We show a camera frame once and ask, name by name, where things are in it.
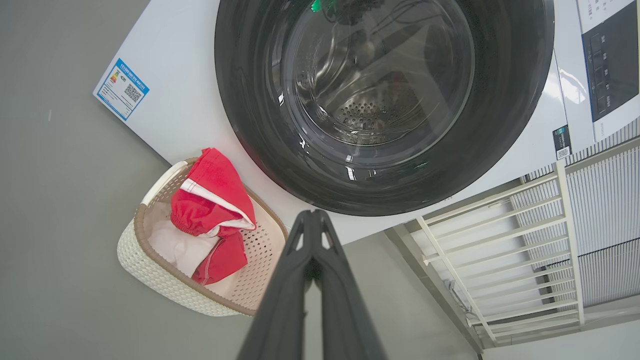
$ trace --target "control panel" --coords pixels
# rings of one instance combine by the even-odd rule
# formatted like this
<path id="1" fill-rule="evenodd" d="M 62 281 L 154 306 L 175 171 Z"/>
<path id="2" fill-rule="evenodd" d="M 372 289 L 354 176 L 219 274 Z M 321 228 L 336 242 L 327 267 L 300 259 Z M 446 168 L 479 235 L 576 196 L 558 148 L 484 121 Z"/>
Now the control panel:
<path id="1" fill-rule="evenodd" d="M 593 6 L 603 4 L 595 0 Z M 582 34 L 594 122 L 638 94 L 637 14 L 633 1 Z"/>

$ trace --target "basket handle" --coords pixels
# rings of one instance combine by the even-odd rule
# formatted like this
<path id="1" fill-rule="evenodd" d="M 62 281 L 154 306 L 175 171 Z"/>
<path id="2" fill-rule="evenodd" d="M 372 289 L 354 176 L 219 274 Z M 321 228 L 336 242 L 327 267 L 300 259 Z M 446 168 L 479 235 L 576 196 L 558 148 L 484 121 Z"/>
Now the basket handle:
<path id="1" fill-rule="evenodd" d="M 156 196 L 156 194 L 162 188 L 164 188 L 164 186 L 167 185 L 167 183 L 169 183 L 169 181 L 171 181 L 171 179 L 173 179 L 173 177 L 176 174 L 178 174 L 179 172 L 183 171 L 186 166 L 187 166 L 187 162 L 186 161 L 179 161 L 174 166 L 170 167 L 169 170 L 167 170 L 160 177 L 160 179 L 158 179 L 156 181 L 156 183 L 151 187 L 151 189 L 149 189 L 149 191 L 147 192 L 145 197 L 142 198 L 142 202 L 141 203 L 148 206 L 149 202 L 151 202 L 151 200 L 153 200 L 153 198 Z"/>

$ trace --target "front-loading washing machine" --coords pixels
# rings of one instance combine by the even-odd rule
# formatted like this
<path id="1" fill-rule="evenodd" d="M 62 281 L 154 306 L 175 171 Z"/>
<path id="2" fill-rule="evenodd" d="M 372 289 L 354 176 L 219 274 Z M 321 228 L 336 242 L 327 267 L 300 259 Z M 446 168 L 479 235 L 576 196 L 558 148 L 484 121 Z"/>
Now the front-loading washing machine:
<path id="1" fill-rule="evenodd" d="M 594 1 L 151 0 L 94 96 L 170 163 L 216 147 L 285 224 L 328 209 L 349 242 L 638 117 L 637 1 Z"/>

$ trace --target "floor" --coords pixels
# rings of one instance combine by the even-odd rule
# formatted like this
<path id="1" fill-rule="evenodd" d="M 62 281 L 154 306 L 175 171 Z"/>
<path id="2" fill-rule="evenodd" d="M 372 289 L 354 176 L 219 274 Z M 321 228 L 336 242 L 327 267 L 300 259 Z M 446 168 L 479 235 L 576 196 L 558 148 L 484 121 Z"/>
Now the floor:
<path id="1" fill-rule="evenodd" d="M 115 247 L 169 167 L 92 96 L 147 0 L 0 1 L 0 348 L 7 359 L 233 359 L 251 318 L 209 318 Z M 476 359 L 382 234 L 346 246 L 390 359 Z M 321 358 L 319 295 L 307 359 Z"/>

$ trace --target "beige laundry basket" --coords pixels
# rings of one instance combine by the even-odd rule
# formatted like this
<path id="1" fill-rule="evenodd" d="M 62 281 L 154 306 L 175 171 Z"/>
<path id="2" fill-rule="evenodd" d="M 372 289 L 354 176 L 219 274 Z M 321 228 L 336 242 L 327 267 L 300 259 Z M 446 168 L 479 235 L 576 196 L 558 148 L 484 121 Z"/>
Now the beige laundry basket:
<path id="1" fill-rule="evenodd" d="M 156 204 L 169 204 L 197 158 L 172 166 L 138 206 L 118 241 L 118 260 L 131 275 L 161 295 L 209 316 L 254 315 L 269 283 L 287 231 L 278 217 L 249 189 L 256 230 L 242 230 L 248 264 L 215 284 L 202 286 L 178 271 L 149 245 L 153 226 L 148 215 Z"/>

